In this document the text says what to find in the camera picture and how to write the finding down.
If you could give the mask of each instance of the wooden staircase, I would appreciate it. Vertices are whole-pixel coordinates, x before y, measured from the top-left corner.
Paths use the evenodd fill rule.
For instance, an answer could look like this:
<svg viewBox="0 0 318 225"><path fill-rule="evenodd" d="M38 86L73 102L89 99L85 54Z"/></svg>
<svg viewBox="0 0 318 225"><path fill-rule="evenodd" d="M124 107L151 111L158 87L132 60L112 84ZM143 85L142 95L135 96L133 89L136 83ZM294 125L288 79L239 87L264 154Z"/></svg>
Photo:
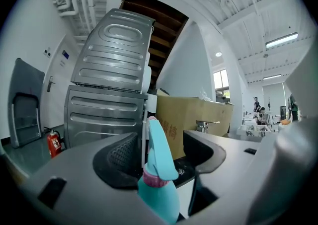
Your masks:
<svg viewBox="0 0 318 225"><path fill-rule="evenodd" d="M152 68L150 87L155 88L157 78L188 17L158 0L123 0L121 8L156 20L149 46L149 66Z"/></svg>

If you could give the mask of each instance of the fire extinguisher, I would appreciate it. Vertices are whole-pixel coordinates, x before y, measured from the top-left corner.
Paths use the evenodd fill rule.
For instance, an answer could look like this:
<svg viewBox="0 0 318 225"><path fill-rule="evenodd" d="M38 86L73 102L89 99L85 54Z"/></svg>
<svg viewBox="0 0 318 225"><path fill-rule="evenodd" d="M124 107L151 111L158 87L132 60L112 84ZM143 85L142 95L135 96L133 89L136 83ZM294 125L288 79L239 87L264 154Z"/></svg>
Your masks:
<svg viewBox="0 0 318 225"><path fill-rule="evenodd" d="M51 158L54 158L62 151L61 138L57 131L50 130L50 133L46 136L46 141L48 143Z"/></svg>

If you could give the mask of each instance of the fluorescent light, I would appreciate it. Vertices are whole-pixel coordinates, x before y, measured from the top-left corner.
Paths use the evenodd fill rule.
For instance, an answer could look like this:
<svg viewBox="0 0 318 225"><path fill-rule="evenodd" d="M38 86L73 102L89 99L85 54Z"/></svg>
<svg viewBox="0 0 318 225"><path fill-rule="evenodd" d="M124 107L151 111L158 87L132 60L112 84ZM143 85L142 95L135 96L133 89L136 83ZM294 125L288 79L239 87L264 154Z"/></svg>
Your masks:
<svg viewBox="0 0 318 225"><path fill-rule="evenodd" d="M281 74L278 74L278 75L275 75L275 76L267 76L267 77L263 77L263 80L274 78L274 77L279 77L279 76L281 76Z"/></svg>
<svg viewBox="0 0 318 225"><path fill-rule="evenodd" d="M284 37L278 38L276 40L272 40L270 42L266 42L266 48L271 48L271 47L277 46L279 44L282 44L284 42L297 39L297 37L298 37L298 33L294 32L292 34L289 34L289 35L286 35Z"/></svg>

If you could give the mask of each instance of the door handle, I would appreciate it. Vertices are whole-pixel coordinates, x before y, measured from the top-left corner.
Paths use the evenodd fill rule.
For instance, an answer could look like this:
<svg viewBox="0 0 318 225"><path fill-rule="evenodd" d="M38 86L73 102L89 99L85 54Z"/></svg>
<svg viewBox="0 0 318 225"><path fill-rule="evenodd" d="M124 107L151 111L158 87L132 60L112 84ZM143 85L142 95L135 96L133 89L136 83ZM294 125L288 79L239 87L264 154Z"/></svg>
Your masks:
<svg viewBox="0 0 318 225"><path fill-rule="evenodd" d="M49 80L47 92L50 92L50 90L51 90L51 85L52 85L52 84L55 84L52 80L53 80L53 77L50 76L50 80Z"/></svg>

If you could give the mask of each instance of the light blue spray bottle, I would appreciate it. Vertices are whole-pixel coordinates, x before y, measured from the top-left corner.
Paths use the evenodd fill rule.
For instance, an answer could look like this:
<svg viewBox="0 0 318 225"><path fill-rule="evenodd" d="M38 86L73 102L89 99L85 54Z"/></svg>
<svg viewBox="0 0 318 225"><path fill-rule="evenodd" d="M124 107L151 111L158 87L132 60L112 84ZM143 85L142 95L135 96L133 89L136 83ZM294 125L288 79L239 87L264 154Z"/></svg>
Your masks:
<svg viewBox="0 0 318 225"><path fill-rule="evenodd" d="M172 182L179 176L160 122L149 118L148 162L144 166L143 176L138 181L138 195L168 224L176 223L180 203L177 189Z"/></svg>

